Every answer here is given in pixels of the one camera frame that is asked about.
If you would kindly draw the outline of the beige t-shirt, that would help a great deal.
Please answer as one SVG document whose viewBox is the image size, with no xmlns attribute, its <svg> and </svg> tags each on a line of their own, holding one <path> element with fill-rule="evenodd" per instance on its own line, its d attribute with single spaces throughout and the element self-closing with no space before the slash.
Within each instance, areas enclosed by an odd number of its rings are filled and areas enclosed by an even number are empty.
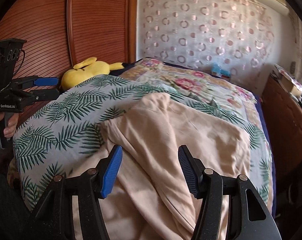
<svg viewBox="0 0 302 240">
<path fill-rule="evenodd" d="M 213 174 L 250 173 L 250 137 L 225 120 L 176 102 L 144 96 L 124 115 L 101 123 L 102 148 L 72 172 L 78 176 L 123 149 L 112 193 L 100 202 L 111 239 L 190 239 L 201 207 L 200 185 Z"/>
</svg>

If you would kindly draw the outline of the palm leaf print sheet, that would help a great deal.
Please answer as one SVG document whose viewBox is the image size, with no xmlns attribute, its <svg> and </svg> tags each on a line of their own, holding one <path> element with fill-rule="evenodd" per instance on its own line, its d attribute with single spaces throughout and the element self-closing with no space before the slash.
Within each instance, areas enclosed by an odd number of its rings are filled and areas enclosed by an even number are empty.
<svg viewBox="0 0 302 240">
<path fill-rule="evenodd" d="M 237 86 L 197 92 L 119 76 L 98 75 L 63 93 L 29 117 L 13 138 L 21 193 L 32 209 L 55 175 L 69 175 L 103 145 L 100 123 L 121 116 L 149 93 L 168 93 L 177 102 L 221 118 L 250 136 L 250 180 L 267 207 L 275 207 L 274 164 L 260 103 Z"/>
</svg>

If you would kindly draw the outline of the yellow Pikachu plush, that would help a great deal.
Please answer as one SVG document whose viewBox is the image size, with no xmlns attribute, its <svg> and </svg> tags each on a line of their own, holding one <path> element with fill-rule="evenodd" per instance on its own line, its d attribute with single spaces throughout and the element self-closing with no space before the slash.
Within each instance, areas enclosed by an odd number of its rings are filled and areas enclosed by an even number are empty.
<svg viewBox="0 0 302 240">
<path fill-rule="evenodd" d="M 108 64 L 104 61 L 98 61 L 96 57 L 90 57 L 74 65 L 72 69 L 67 70 L 63 74 L 61 88 L 66 91 L 94 76 L 108 75 L 111 71 L 122 70 L 124 68 L 121 62 Z"/>
</svg>

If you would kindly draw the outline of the long wooden cabinet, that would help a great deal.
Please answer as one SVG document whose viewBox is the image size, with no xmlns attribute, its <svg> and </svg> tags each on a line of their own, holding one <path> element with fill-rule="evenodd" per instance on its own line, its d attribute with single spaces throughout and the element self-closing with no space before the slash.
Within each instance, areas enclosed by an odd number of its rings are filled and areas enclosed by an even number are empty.
<svg viewBox="0 0 302 240">
<path fill-rule="evenodd" d="M 262 93 L 262 110 L 280 180 L 302 162 L 302 109 L 270 75 Z"/>
</svg>

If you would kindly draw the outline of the floral quilt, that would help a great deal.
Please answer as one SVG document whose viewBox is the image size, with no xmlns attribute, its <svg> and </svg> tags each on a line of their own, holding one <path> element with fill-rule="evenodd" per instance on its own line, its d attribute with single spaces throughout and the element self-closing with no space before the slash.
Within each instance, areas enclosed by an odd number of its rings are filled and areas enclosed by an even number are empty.
<svg viewBox="0 0 302 240">
<path fill-rule="evenodd" d="M 128 64 L 119 71 L 119 75 L 153 86 L 168 86 L 193 100 L 212 105 L 232 120 L 249 122 L 246 130 L 253 136 L 254 145 L 258 144 L 258 137 L 261 137 L 266 142 L 268 151 L 271 151 L 259 97 L 252 92 L 199 70 L 170 65 L 152 58 Z"/>
</svg>

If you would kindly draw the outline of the cardboard box on cabinet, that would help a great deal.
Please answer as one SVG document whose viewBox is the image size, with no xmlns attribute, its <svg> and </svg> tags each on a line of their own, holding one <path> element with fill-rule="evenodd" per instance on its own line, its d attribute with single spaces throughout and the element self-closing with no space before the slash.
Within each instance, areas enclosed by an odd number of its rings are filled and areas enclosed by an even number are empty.
<svg viewBox="0 0 302 240">
<path fill-rule="evenodd" d="M 302 85 L 286 73 L 281 73 L 279 83 L 284 90 L 291 93 L 293 96 L 302 96 Z"/>
</svg>

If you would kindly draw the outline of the blue tissue box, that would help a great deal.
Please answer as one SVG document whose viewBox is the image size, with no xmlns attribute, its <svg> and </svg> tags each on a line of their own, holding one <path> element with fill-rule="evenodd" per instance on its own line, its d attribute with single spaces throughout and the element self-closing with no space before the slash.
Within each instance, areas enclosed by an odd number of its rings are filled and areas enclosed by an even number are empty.
<svg viewBox="0 0 302 240">
<path fill-rule="evenodd" d="M 213 63 L 211 65 L 211 75 L 225 79 L 229 79 L 231 77 L 230 72 L 222 69 L 221 66 L 217 63 Z"/>
</svg>

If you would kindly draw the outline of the circle pattern sheer curtain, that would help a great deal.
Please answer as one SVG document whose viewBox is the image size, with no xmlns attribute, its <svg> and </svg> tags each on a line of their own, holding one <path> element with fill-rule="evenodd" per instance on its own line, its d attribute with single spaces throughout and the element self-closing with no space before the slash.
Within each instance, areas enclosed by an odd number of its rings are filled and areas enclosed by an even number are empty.
<svg viewBox="0 0 302 240">
<path fill-rule="evenodd" d="M 254 0 L 138 0 L 139 53 L 195 70 L 216 64 L 255 82 L 274 43 L 273 21 Z"/>
</svg>

